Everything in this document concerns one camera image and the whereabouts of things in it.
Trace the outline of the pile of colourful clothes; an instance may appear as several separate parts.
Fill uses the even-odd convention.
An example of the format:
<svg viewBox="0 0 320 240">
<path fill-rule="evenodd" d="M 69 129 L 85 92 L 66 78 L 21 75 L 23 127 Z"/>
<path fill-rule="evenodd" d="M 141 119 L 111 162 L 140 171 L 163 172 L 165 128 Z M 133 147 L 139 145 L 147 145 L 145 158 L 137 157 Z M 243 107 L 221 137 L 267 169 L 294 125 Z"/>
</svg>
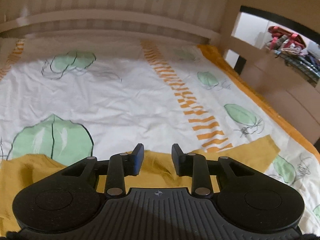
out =
<svg viewBox="0 0 320 240">
<path fill-rule="evenodd" d="M 319 44 L 306 44 L 298 33 L 283 29 L 278 25 L 268 28 L 271 40 L 265 48 L 284 60 L 286 66 L 298 69 L 306 79 L 317 85 L 319 82 Z"/>
</svg>

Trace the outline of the white leaf-print duvet cover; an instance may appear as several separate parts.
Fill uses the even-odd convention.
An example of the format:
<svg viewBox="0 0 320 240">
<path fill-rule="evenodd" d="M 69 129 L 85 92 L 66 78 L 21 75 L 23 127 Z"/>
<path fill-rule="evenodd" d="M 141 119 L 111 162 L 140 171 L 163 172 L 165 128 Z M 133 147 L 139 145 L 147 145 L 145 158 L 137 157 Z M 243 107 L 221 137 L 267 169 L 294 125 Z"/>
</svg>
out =
<svg viewBox="0 0 320 240">
<path fill-rule="evenodd" d="M 1 162 L 44 154 L 65 166 L 145 150 L 222 152 L 269 135 L 265 174 L 296 189 L 319 234 L 319 161 L 197 46 L 103 37 L 1 39 Z"/>
</svg>

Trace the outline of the orange bed sheet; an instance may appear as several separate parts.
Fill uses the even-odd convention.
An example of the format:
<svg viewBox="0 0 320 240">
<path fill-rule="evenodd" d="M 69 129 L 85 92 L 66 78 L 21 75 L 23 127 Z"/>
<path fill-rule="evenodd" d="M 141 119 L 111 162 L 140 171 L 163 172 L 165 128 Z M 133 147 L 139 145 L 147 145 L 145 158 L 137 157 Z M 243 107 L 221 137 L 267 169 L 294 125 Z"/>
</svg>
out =
<svg viewBox="0 0 320 240">
<path fill-rule="evenodd" d="M 202 55 L 212 64 L 222 70 L 232 82 L 251 98 L 273 121 L 275 121 L 292 139 L 312 153 L 319 161 L 319 152 L 315 146 L 309 142 L 299 131 L 289 124 L 274 108 L 265 100 L 265 98 L 251 88 L 236 71 L 225 61 L 216 46 L 208 44 L 198 44 L 197 48 Z"/>
</svg>

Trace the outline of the light wooden bed frame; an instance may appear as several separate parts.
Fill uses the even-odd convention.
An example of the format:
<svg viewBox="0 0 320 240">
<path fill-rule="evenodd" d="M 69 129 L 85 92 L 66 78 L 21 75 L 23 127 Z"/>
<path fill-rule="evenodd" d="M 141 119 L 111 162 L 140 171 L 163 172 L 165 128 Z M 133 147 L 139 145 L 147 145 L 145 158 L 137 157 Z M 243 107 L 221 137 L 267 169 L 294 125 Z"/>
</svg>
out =
<svg viewBox="0 0 320 240">
<path fill-rule="evenodd" d="M 254 18 L 319 41 L 319 0 L 1 0 L 1 34 L 133 35 L 209 42 L 245 59 L 241 78 L 306 139 L 319 139 L 319 87 L 244 36 L 258 38 Z"/>
</svg>

